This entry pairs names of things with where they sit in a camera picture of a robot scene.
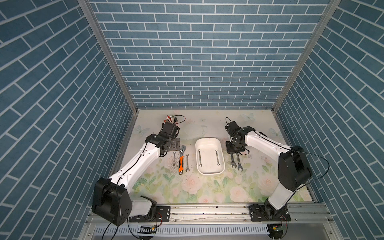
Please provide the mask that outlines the large silver open-end wrench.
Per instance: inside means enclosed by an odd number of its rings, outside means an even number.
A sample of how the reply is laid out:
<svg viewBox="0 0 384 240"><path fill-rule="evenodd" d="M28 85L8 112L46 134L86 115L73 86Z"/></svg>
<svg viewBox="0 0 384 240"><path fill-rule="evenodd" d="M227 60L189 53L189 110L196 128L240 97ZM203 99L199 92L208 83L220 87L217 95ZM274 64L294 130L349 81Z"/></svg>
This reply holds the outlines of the large silver open-end wrench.
<svg viewBox="0 0 384 240"><path fill-rule="evenodd" d="M237 156L237 162L238 162L238 170L242 172L244 169L241 165L240 154L237 153L236 156Z"/></svg>

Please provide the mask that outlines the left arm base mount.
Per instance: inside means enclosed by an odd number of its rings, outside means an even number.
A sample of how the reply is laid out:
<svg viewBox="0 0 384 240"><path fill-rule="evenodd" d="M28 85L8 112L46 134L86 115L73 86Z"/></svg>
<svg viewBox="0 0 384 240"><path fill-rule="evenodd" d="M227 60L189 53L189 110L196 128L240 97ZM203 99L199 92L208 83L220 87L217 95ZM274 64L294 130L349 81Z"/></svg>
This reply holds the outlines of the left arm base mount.
<svg viewBox="0 0 384 240"><path fill-rule="evenodd" d="M170 206L156 206L147 215L129 217L130 223L168 223L171 215Z"/></svg>

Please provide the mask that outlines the orange handled adjustable wrench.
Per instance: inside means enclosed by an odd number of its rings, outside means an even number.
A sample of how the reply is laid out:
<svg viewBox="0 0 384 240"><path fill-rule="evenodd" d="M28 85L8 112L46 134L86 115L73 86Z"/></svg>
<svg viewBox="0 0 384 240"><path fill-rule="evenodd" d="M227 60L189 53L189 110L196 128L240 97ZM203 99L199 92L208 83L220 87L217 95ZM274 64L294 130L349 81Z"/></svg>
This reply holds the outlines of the orange handled adjustable wrench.
<svg viewBox="0 0 384 240"><path fill-rule="evenodd" d="M184 172L184 153L186 151L186 146L182 145L180 149L180 158L179 158L179 175L182 175Z"/></svg>

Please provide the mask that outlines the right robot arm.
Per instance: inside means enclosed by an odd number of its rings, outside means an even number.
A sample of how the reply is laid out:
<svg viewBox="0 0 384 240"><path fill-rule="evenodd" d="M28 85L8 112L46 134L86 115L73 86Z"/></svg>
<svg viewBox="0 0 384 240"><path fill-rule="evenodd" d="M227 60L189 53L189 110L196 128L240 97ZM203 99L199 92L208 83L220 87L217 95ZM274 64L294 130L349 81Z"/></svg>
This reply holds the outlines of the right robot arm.
<svg viewBox="0 0 384 240"><path fill-rule="evenodd" d="M230 140L226 142L227 153L249 153L254 148L278 163L279 183L264 203L264 211L273 215L283 209L295 192L312 177L312 170L304 150L280 144L247 126L241 128L235 121L225 126Z"/></svg>

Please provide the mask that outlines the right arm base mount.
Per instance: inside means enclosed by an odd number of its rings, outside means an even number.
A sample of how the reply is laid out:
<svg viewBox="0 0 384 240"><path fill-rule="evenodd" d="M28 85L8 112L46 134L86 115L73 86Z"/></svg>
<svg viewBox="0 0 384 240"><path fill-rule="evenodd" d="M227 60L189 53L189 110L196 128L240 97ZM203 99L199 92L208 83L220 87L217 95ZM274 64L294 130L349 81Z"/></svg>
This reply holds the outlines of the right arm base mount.
<svg viewBox="0 0 384 240"><path fill-rule="evenodd" d="M253 204L249 206L252 222L289 222L291 216L287 205L280 210L274 209L270 205Z"/></svg>

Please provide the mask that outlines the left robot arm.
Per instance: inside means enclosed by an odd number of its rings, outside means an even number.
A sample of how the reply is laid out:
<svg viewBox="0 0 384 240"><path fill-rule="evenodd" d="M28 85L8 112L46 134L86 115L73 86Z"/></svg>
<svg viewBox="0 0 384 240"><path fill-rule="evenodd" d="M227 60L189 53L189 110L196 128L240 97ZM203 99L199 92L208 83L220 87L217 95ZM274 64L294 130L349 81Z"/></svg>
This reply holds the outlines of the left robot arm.
<svg viewBox="0 0 384 240"><path fill-rule="evenodd" d="M115 226L133 217L143 218L145 222L154 220L157 202L144 196L132 199L130 193L145 170L168 153L179 131L176 124L163 123L160 132L147 136L124 167L108 178L100 178L95 183L92 212Z"/></svg>

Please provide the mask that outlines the white storage box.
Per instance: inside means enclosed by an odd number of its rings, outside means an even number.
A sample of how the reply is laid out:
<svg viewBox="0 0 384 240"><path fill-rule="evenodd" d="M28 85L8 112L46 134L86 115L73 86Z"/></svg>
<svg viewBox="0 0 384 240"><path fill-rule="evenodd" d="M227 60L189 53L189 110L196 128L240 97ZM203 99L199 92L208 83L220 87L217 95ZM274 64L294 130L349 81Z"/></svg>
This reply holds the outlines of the white storage box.
<svg viewBox="0 0 384 240"><path fill-rule="evenodd" d="M203 176L220 175L225 171L226 164L221 142L216 138L201 138L196 141L197 170ZM202 167L199 167L198 150L201 150ZM220 166L217 166L215 150L218 150Z"/></svg>

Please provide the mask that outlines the small silver wrench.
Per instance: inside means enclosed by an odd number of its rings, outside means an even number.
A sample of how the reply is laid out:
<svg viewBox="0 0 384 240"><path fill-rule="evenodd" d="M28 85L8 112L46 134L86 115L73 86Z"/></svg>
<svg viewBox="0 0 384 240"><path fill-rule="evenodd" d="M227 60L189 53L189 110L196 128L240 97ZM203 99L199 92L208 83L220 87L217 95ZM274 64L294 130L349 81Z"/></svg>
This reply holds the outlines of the small silver wrench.
<svg viewBox="0 0 384 240"><path fill-rule="evenodd" d="M189 154L186 154L186 172L188 173L190 171L189 168Z"/></svg>

